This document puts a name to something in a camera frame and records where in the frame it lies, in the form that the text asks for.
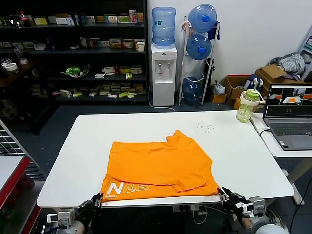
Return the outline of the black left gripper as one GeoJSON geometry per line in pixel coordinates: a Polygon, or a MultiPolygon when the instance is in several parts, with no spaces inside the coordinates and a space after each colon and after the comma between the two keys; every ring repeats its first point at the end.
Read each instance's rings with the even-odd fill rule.
{"type": "Polygon", "coordinates": [[[94,195],[91,200],[84,201],[78,207],[78,221],[91,221],[98,215],[102,207],[102,193],[94,195]]]}

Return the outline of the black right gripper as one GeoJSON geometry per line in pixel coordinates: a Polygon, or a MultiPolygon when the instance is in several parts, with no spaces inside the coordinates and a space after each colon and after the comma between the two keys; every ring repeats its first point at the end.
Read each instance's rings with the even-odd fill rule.
{"type": "Polygon", "coordinates": [[[243,209],[239,208],[237,206],[238,203],[242,203],[242,204],[246,204],[247,200],[244,196],[236,193],[236,192],[232,192],[230,189],[228,188],[223,188],[223,190],[221,188],[219,188],[219,196],[220,196],[220,200],[221,202],[225,202],[225,209],[234,212],[236,215],[242,215],[243,214],[243,209]]]}

